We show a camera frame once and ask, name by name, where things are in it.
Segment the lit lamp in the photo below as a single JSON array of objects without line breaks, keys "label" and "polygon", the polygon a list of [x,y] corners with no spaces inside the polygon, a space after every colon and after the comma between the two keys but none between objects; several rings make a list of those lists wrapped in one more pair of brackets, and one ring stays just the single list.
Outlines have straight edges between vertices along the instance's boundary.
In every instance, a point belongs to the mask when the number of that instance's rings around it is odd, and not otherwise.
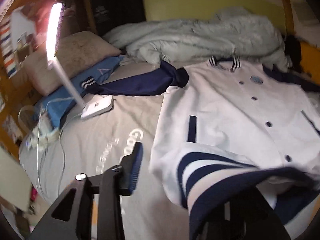
[{"label": "lit lamp", "polygon": [[52,6],[48,31],[47,31],[47,41],[46,41],[46,49],[47,49],[47,59],[48,59],[48,68],[54,69],[57,75],[60,77],[62,84],[68,90],[68,92],[74,97],[75,101],[79,106],[81,106],[82,110],[82,119],[87,119],[89,117],[96,116],[98,114],[102,114],[104,112],[109,111],[112,108],[112,96],[99,96],[95,95],[94,98],[89,101],[87,104],[82,99],[79,92],[71,83],[69,77],[66,72],[62,68],[59,60],[55,57],[56,52],[56,42],[57,42],[57,33],[58,26],[60,22],[60,14],[62,10],[62,3],[55,3]]}]

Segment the navy blue button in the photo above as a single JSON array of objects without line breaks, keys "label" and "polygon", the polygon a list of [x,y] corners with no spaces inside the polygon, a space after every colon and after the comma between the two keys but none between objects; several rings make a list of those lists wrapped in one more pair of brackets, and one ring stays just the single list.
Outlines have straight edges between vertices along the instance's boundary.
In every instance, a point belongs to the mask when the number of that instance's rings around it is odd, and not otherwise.
[{"label": "navy blue button", "polygon": [[289,155],[286,155],[286,156],[285,156],[285,159],[286,159],[287,162],[289,162],[289,163],[292,162],[292,158],[291,158]]}]

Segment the green wall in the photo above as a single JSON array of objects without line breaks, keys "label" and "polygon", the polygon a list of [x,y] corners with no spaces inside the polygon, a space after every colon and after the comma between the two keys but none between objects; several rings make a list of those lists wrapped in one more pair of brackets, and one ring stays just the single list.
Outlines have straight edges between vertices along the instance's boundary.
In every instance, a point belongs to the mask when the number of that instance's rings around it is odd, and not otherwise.
[{"label": "green wall", "polygon": [[208,20],[217,10],[242,5],[247,10],[266,15],[281,31],[285,31],[284,10],[265,0],[144,0],[148,21],[173,18]]}]

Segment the sticker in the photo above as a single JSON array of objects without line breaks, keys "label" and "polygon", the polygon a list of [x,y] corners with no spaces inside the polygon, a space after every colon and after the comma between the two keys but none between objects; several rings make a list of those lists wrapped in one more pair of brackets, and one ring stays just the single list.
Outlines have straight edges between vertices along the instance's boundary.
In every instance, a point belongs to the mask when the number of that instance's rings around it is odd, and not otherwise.
[{"label": "sticker", "polygon": [[262,78],[257,77],[257,76],[251,76],[250,80],[256,84],[261,85],[263,83]]}]

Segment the white lamp base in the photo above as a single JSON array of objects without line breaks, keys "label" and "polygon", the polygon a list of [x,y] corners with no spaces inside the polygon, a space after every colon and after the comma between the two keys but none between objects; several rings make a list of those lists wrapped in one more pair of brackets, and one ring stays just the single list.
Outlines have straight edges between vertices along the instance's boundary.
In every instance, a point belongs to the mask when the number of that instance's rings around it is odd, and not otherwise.
[{"label": "white lamp base", "polygon": [[81,119],[88,119],[108,112],[113,107],[113,98],[110,96],[95,95],[82,111]]}]

